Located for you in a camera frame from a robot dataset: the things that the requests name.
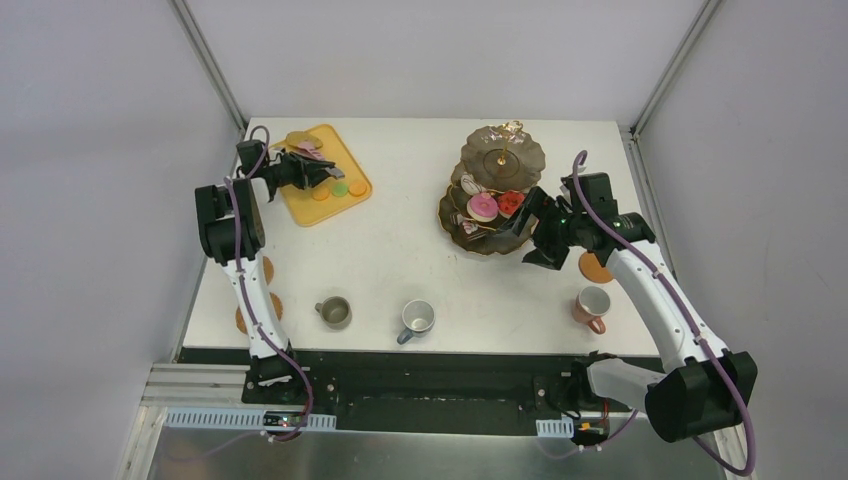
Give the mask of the pink frosted donut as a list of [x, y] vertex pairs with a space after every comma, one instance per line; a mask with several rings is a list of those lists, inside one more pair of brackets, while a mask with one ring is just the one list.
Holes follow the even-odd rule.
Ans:
[[489, 193], [473, 195], [466, 203], [467, 213], [480, 223], [489, 223], [499, 216], [497, 200]]

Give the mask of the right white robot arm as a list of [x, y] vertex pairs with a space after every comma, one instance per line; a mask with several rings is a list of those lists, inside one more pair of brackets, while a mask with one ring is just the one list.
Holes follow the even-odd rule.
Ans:
[[666, 274], [656, 236], [638, 213], [622, 214], [605, 173], [570, 176], [564, 192], [529, 190], [517, 211], [498, 228], [518, 234], [534, 220], [533, 250], [523, 260], [559, 270], [574, 247], [594, 254], [623, 288], [646, 325], [662, 361], [653, 372], [608, 354], [590, 354], [567, 384], [569, 400], [583, 410], [605, 398], [645, 413], [669, 443], [743, 425], [753, 432], [747, 406], [758, 367], [734, 352], [694, 310]]

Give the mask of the white striped donut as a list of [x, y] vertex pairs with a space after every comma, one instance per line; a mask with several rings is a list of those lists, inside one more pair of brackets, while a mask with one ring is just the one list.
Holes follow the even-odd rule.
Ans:
[[463, 190], [463, 192], [470, 197], [489, 193], [489, 190], [485, 188], [482, 184], [477, 182], [474, 177], [469, 173], [463, 173], [459, 179], [459, 187]]

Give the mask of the pink handled metal tongs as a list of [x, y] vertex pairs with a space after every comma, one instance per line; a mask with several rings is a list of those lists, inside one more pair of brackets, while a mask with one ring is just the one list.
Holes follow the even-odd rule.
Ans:
[[301, 158], [302, 170], [310, 186], [318, 185], [328, 178], [336, 180], [346, 178], [345, 173], [335, 162], [327, 160], [317, 150], [295, 148], [291, 153]]

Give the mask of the red strawberry donut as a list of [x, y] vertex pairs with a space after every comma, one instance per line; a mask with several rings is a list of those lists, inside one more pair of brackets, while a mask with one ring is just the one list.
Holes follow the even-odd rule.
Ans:
[[499, 215], [510, 218], [521, 206], [526, 195], [521, 191], [510, 190], [497, 197]]

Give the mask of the dark chocolate cake piece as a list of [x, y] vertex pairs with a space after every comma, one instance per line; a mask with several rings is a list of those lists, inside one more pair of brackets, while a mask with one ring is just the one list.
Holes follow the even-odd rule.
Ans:
[[481, 232], [480, 226], [476, 222], [468, 221], [468, 220], [463, 221], [460, 224], [460, 229], [461, 229], [462, 234], [467, 238], [479, 236], [480, 232]]

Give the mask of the chocolate cake slice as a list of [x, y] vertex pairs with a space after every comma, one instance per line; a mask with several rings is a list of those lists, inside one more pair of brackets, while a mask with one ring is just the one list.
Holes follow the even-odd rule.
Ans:
[[468, 218], [465, 217], [461, 212], [455, 211], [448, 215], [448, 219], [450, 224], [453, 227], [462, 228], [463, 225], [468, 221]]

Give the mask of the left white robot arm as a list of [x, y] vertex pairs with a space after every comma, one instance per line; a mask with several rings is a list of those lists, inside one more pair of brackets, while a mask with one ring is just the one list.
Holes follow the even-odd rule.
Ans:
[[235, 292], [249, 340], [248, 381], [266, 387], [279, 403], [293, 404], [304, 394], [305, 378], [265, 278], [260, 203], [283, 187], [307, 190], [345, 174], [311, 150], [283, 149], [271, 156], [269, 144], [257, 139], [239, 142], [237, 154], [235, 176], [194, 190], [199, 242]]

